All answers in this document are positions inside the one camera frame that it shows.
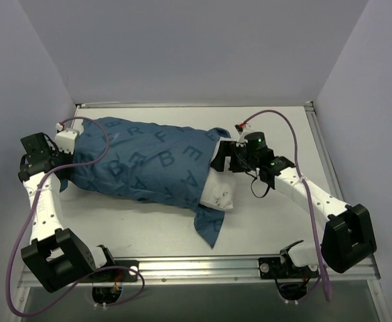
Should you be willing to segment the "white pillow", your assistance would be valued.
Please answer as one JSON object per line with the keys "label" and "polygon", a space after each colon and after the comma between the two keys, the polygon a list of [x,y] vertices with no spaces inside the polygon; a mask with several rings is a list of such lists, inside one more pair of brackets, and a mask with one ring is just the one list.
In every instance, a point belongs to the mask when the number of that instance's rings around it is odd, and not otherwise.
{"label": "white pillow", "polygon": [[202,165],[200,166],[202,190],[198,204],[217,211],[233,209],[237,183],[232,172],[226,168],[223,172],[218,172],[210,166],[210,163],[218,155],[220,144],[230,140],[220,138],[215,145],[211,145],[207,157],[202,158]]}

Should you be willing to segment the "blue cartoon print pillowcase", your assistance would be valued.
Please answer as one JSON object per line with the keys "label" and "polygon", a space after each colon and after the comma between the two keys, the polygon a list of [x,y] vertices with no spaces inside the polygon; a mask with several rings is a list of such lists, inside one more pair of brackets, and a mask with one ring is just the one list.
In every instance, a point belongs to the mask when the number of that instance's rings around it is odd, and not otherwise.
{"label": "blue cartoon print pillowcase", "polygon": [[76,142],[70,180],[78,188],[187,208],[194,228],[213,247],[226,211],[198,204],[202,190],[202,158],[220,138],[221,127],[209,130],[103,117],[84,120]]}

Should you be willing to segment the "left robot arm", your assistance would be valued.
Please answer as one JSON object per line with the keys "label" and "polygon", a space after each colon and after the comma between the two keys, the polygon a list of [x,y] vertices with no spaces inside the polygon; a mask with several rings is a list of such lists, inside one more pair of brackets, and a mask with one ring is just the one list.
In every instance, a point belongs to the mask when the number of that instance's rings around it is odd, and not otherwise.
{"label": "left robot arm", "polygon": [[30,242],[21,249],[21,257],[48,292],[56,292],[91,273],[101,281],[109,281],[117,271],[108,248],[89,248],[60,223],[60,189],[62,181],[70,177],[69,165],[78,137],[78,131],[63,129],[54,138],[35,133],[21,139],[25,154],[18,177],[32,211]]}

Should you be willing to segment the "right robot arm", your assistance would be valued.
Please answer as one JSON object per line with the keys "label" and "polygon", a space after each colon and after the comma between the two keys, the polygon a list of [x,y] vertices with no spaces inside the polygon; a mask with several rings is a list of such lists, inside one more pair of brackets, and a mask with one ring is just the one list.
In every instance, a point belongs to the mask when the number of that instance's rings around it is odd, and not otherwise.
{"label": "right robot arm", "polygon": [[323,236],[315,236],[313,243],[299,241],[285,250],[279,259],[285,276],[320,263],[344,273],[377,251],[369,210],[349,205],[303,177],[295,162],[275,155],[262,132],[248,133],[241,141],[221,141],[210,166],[217,172],[254,172],[268,189],[290,198],[322,227]]}

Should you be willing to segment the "aluminium right side rail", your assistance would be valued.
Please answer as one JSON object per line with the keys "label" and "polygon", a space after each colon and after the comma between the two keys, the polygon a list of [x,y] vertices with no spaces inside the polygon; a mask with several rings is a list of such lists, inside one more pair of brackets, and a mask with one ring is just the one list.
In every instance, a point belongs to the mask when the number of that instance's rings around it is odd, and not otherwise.
{"label": "aluminium right side rail", "polygon": [[312,222],[312,241],[299,241],[289,251],[293,260],[303,265],[327,263],[337,272],[344,272],[370,255],[371,245],[364,242],[362,226],[367,222],[369,212],[362,205],[349,205],[340,199],[337,178],[333,175],[331,160],[322,141],[320,129],[315,122],[312,109],[305,108],[315,138],[324,173],[329,184],[325,191],[315,180],[304,175],[297,185],[298,200]]}

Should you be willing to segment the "aluminium rail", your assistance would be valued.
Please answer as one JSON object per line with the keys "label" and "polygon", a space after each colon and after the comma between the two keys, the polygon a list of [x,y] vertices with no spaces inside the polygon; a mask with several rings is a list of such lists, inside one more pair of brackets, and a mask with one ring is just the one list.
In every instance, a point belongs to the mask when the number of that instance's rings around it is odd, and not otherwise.
{"label": "aluminium rail", "polygon": [[305,108],[315,138],[324,173],[329,184],[325,191],[315,180],[304,175],[297,185],[298,200],[312,222],[312,241],[299,241],[289,251],[293,260],[303,265],[327,263],[337,272],[344,272],[370,255],[371,245],[364,242],[362,226],[367,222],[369,212],[362,205],[349,205],[340,199],[337,178],[333,175],[331,160],[322,141],[320,129],[315,122],[312,109]]}
{"label": "aluminium rail", "polygon": [[314,102],[309,101],[294,105],[268,105],[262,103],[123,103],[123,102],[92,102],[77,103],[77,109],[107,109],[107,108],[172,108],[172,107],[304,107],[314,108]]}
{"label": "aluminium rail", "polygon": [[[246,255],[246,256],[205,256],[205,257],[154,257],[154,258],[114,258],[117,260],[139,261],[138,271],[144,277],[147,285],[169,284],[232,284],[232,283],[258,283],[273,280],[262,280],[259,276],[258,258],[274,257],[272,255]],[[317,270],[315,265],[308,266]],[[348,280],[378,280],[379,270],[373,256],[353,266],[345,273],[337,273],[327,269],[330,282]],[[317,278],[307,278],[315,282]],[[307,279],[277,279],[280,283],[301,283]],[[112,282],[91,282],[85,280],[80,286],[112,286]],[[19,279],[20,287],[42,287],[37,278],[24,268]]]}

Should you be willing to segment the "aluminium back rail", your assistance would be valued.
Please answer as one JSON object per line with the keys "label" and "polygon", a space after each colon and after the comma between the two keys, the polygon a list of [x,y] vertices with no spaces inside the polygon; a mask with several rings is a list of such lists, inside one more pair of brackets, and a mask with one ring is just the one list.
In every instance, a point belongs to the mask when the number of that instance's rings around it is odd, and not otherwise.
{"label": "aluminium back rail", "polygon": [[262,103],[123,103],[123,102],[92,102],[77,103],[77,109],[107,109],[107,108],[172,108],[172,107],[304,107],[314,108],[314,102],[309,101],[294,105],[268,105]]}

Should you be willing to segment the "aluminium front rail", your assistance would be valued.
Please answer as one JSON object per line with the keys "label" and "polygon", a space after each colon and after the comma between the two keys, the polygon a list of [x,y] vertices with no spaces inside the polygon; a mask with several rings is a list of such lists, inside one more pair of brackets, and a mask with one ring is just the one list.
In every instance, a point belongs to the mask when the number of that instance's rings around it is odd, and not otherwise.
{"label": "aluminium front rail", "polygon": [[[147,285],[169,284],[232,284],[232,283],[258,283],[273,280],[262,280],[259,276],[258,258],[274,257],[272,255],[246,255],[246,256],[205,256],[205,257],[154,257],[154,258],[114,258],[117,260],[139,261],[138,271],[144,277]],[[308,266],[317,270],[315,265]],[[373,256],[353,266],[345,273],[337,273],[327,269],[330,282],[348,280],[378,280],[379,270]],[[307,278],[315,282],[317,278]],[[301,283],[307,279],[277,279],[280,283]],[[80,286],[112,286],[112,282],[91,282],[85,280]],[[42,287],[37,278],[24,268],[19,279],[20,287]]]}

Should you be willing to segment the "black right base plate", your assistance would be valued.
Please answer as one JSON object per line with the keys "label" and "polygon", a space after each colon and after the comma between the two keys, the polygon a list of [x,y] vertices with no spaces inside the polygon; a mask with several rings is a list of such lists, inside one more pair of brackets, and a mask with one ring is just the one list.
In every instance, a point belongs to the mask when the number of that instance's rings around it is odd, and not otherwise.
{"label": "black right base plate", "polygon": [[262,280],[276,279],[307,279],[319,277],[317,270],[308,266],[295,267],[281,256],[258,258],[259,276]]}

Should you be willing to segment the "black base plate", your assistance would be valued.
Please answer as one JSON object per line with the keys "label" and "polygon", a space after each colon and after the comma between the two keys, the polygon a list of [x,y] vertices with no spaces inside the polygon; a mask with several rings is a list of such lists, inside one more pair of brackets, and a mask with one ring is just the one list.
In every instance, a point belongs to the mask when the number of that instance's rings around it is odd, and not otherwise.
{"label": "black base plate", "polygon": [[295,267],[281,256],[258,258],[259,276],[262,280],[276,279],[307,279],[319,277],[317,270],[308,266]]}
{"label": "black base plate", "polygon": [[[134,271],[139,269],[139,261],[137,260],[117,260],[115,266],[124,266]],[[133,271],[123,269],[105,270],[96,272],[88,277],[91,282],[137,282],[138,277]]]}

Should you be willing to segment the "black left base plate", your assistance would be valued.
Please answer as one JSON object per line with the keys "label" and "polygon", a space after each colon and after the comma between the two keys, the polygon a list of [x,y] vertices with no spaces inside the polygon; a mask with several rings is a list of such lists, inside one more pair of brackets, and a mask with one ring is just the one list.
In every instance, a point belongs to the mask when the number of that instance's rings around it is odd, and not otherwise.
{"label": "black left base plate", "polygon": [[[139,261],[137,260],[117,260],[115,266],[124,266],[134,271],[139,269]],[[137,282],[138,277],[133,271],[123,269],[105,270],[96,272],[88,277],[91,282]]]}

